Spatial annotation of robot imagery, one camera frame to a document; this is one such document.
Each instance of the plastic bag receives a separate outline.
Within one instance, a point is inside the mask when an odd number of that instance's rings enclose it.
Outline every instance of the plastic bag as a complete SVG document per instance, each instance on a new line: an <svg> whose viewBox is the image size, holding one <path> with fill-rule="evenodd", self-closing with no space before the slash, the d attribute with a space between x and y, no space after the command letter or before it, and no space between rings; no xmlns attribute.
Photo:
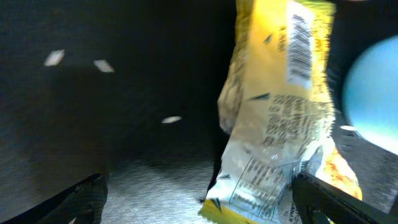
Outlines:
<svg viewBox="0 0 398 224"><path fill-rule="evenodd" d="M201 214L220 223L285 223L279 215L292 209L288 185L330 142L324 70L334 5L236 5L236 48L218 101L221 127L233 131Z"/></svg>
<svg viewBox="0 0 398 224"><path fill-rule="evenodd" d="M362 190L353 170L337 151L332 138L319 147L311 159L303 165L306 171L328 184L362 200ZM282 200L267 220L245 217L241 211L222 205L218 198L207 199L200 212L215 223L294 223L302 224L289 187L284 190Z"/></svg>

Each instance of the nutrition label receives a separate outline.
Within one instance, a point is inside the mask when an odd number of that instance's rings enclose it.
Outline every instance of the nutrition label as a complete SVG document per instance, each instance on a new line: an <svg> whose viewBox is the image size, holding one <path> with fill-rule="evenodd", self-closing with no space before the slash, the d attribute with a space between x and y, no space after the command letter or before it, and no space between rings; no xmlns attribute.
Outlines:
<svg viewBox="0 0 398 224"><path fill-rule="evenodd" d="M312 102L299 96L276 95L268 109L267 137L262 145L282 149L287 139L302 139L296 155L296 159L299 159L308 144L319 140L320 131L326 128L324 126L327 124L320 121L327 114L327 106L327 103Z"/></svg>
<svg viewBox="0 0 398 224"><path fill-rule="evenodd" d="M260 218L269 219L283 190L284 184L279 184L283 176L281 168L269 166L252 158L239 179L229 203Z"/></svg>

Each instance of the blue object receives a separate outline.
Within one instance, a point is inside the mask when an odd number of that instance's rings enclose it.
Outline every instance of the blue object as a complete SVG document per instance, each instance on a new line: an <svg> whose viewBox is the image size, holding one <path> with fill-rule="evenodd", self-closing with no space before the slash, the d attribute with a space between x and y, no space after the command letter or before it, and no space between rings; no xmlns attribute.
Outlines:
<svg viewBox="0 0 398 224"><path fill-rule="evenodd" d="M398 36L367 49L351 67L343 111L364 139L398 154Z"/></svg>

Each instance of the barcode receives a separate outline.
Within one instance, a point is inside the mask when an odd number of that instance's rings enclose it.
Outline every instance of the barcode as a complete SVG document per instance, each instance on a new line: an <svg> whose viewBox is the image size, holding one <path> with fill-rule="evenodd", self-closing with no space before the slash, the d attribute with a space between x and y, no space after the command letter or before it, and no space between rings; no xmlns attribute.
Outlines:
<svg viewBox="0 0 398 224"><path fill-rule="evenodd" d="M288 82L309 88L312 72L310 24L298 14L293 14L290 19Z"/></svg>

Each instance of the snack wrapper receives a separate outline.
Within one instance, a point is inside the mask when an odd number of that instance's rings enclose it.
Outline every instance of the snack wrapper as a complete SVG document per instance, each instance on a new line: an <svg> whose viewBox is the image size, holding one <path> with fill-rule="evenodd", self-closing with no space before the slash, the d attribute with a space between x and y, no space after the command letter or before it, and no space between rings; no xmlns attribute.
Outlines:
<svg viewBox="0 0 398 224"><path fill-rule="evenodd" d="M335 8L304 0L236 5L236 47L218 100L231 137L200 213L218 223L288 223L288 185L333 142L325 66Z"/></svg>
<svg viewBox="0 0 398 224"><path fill-rule="evenodd" d="M359 187L358 179L338 152L332 138L328 138L304 166L308 173L315 175L317 178L350 194L356 199L362 200L362 190ZM302 224L290 188L285 189L282 200L268 220L250 219L239 210L224 206L217 198L206 199L200 213L215 223Z"/></svg>

